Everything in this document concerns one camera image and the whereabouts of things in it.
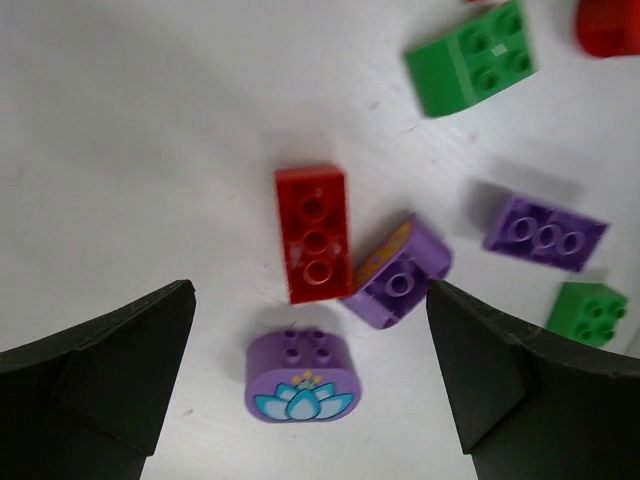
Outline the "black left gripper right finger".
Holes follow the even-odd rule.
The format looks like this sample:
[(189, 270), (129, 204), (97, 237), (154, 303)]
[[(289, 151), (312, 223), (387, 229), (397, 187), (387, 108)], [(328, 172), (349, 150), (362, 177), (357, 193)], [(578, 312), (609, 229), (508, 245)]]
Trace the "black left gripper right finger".
[(638, 478), (638, 360), (548, 332), (446, 281), (431, 283), (426, 312), (478, 478)]

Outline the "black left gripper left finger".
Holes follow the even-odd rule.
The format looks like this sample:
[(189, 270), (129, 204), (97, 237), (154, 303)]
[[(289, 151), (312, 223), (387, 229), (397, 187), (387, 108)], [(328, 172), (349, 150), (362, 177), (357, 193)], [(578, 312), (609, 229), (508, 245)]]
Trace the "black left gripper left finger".
[(4, 479), (138, 479), (196, 308), (188, 280), (1, 354)]

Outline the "red 2x4 lego brick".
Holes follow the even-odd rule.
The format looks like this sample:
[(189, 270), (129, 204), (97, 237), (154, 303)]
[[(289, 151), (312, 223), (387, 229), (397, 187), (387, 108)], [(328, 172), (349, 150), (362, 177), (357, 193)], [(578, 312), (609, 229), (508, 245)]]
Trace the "red 2x4 lego brick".
[(291, 304), (353, 292), (346, 175), (331, 164), (273, 174)]

